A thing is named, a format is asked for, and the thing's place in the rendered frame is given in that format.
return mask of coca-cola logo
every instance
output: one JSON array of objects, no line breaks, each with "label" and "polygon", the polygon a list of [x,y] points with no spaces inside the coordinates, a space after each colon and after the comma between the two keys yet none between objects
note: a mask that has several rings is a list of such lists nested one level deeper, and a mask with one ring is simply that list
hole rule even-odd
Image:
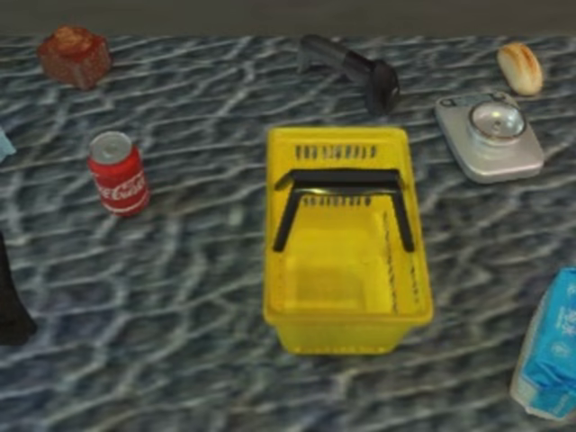
[{"label": "coca-cola logo", "polygon": [[118,184],[114,188],[98,185],[98,190],[103,198],[112,201],[120,201],[134,196],[144,189],[145,185],[146,180],[144,178],[144,172],[140,171],[134,177],[126,180],[122,184]]}]

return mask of gray wall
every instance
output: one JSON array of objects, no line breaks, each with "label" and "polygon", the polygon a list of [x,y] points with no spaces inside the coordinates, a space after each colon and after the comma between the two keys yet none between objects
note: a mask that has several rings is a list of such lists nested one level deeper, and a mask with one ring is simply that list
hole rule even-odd
[{"label": "gray wall", "polygon": [[0,0],[0,34],[576,33],[574,0]]}]

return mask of blue tissue package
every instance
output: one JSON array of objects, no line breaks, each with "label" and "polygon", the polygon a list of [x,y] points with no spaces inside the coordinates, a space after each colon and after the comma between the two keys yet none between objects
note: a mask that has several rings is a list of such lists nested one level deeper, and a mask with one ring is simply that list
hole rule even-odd
[{"label": "blue tissue package", "polygon": [[565,420],[576,410],[576,267],[565,267],[538,306],[510,395],[529,414]]},{"label": "blue tissue package", "polygon": [[6,134],[0,128],[0,163],[10,155],[16,153],[16,149],[12,145],[12,142],[6,137]]}]

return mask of camera lens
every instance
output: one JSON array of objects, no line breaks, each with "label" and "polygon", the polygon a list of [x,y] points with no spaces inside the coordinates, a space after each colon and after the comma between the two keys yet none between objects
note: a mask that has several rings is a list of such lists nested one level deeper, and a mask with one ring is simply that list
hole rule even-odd
[{"label": "camera lens", "polygon": [[526,119],[520,110],[506,102],[484,102],[470,111],[474,131],[495,141],[514,140],[526,130]]}]

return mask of red brown block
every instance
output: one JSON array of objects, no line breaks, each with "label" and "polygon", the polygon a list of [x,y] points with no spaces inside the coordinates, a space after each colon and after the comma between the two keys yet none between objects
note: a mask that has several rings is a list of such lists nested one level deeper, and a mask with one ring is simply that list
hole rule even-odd
[{"label": "red brown block", "polygon": [[58,28],[37,54],[48,77],[82,90],[93,88],[112,65],[106,39],[82,27]]}]

